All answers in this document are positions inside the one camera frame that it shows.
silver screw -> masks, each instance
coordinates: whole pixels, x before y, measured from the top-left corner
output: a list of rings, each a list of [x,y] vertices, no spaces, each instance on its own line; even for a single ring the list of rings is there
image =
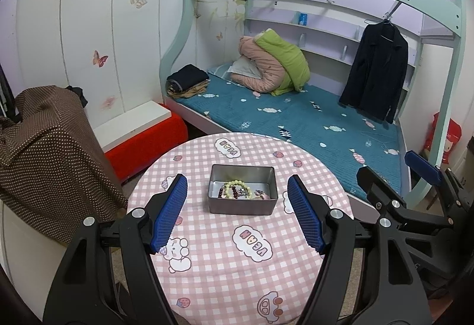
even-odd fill
[[[135,209],[132,211],[132,217],[134,218],[141,218],[145,215],[145,210],[139,207],[138,209]]]
[[[344,214],[342,214],[342,211],[338,210],[338,209],[332,209],[331,210],[331,217],[333,218],[336,218],[336,219],[340,219],[342,218]]]
[[[390,222],[387,218],[382,218],[379,222],[383,227],[390,227],[392,224],[392,222]]]
[[[95,222],[94,217],[87,217],[82,221],[82,223],[84,223],[84,226],[92,226],[94,225],[94,222]]]

brown polka dot cloth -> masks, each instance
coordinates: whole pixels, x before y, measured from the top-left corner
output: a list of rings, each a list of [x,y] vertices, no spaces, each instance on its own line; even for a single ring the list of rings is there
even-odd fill
[[[87,216],[114,220],[126,199],[77,94],[36,87],[15,101],[23,121],[0,117],[0,199],[60,242]]]

open rectangular box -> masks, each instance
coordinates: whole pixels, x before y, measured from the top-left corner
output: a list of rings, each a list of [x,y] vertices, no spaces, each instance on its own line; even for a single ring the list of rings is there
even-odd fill
[[[227,182],[241,180],[252,192],[261,190],[270,199],[217,198]],[[208,204],[213,214],[271,215],[278,200],[275,169],[266,166],[212,165],[209,180]]]

blue can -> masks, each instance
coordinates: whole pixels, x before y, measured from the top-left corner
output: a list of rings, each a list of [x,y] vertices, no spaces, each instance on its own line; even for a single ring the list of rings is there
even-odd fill
[[[298,22],[299,25],[306,25],[308,22],[308,14],[307,13],[300,13],[300,21]]]

red butterfly decal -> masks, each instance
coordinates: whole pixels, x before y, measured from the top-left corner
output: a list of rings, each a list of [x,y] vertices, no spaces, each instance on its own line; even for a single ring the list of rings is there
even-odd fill
[[[94,65],[98,64],[99,67],[102,67],[104,65],[104,63],[107,61],[107,58],[108,58],[107,55],[99,57],[99,52],[94,51],[94,59],[92,59],[92,63]]]

